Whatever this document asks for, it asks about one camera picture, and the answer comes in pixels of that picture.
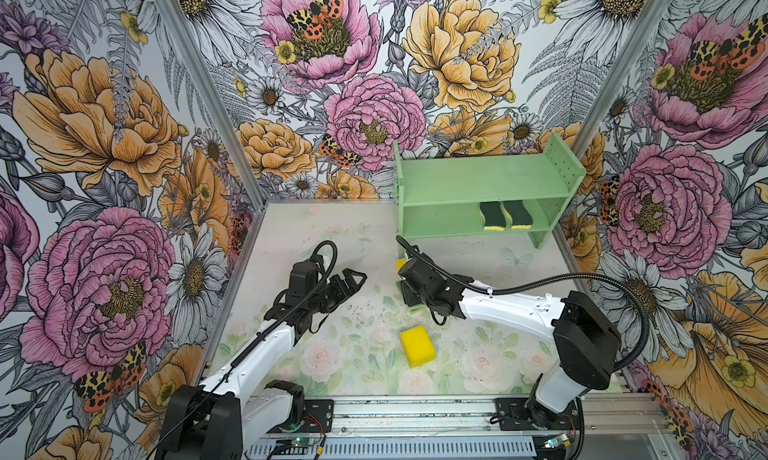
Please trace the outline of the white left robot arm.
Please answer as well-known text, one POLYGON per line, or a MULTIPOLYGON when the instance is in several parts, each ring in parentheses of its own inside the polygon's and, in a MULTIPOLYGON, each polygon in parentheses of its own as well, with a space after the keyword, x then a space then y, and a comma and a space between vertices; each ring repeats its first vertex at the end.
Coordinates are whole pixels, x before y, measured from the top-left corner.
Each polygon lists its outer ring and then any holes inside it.
POLYGON ((310 330, 316 314, 329 315, 365 285, 363 272, 296 264, 263 323, 233 359, 197 386, 170 400, 152 459, 241 459, 270 430, 295 426, 306 414, 304 389, 265 380, 270 370, 310 330))

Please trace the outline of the dark green scouring sponge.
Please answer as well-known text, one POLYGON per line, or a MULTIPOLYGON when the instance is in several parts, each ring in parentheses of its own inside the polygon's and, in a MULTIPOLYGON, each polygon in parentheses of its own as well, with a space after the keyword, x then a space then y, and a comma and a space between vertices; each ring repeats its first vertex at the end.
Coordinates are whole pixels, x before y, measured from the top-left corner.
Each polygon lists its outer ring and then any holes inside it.
POLYGON ((504 231, 507 226, 505 214, 499 202, 483 202, 480 204, 480 214, 483 219, 483 229, 486 231, 504 231))
POLYGON ((502 203, 502 210, 510 229, 530 230, 532 228, 533 218, 523 201, 505 201, 502 203))

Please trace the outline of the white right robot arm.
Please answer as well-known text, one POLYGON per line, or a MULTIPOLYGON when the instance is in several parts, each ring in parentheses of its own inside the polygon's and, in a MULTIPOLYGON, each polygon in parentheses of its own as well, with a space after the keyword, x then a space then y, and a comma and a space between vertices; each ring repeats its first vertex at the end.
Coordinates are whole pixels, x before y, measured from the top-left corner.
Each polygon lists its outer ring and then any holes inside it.
POLYGON ((400 260, 396 266, 408 306, 511 327, 554 343, 557 362, 539 376, 524 403, 529 419, 549 420, 587 393, 610 386, 620 334, 587 295, 503 294, 470 277, 450 278, 424 260, 400 260))

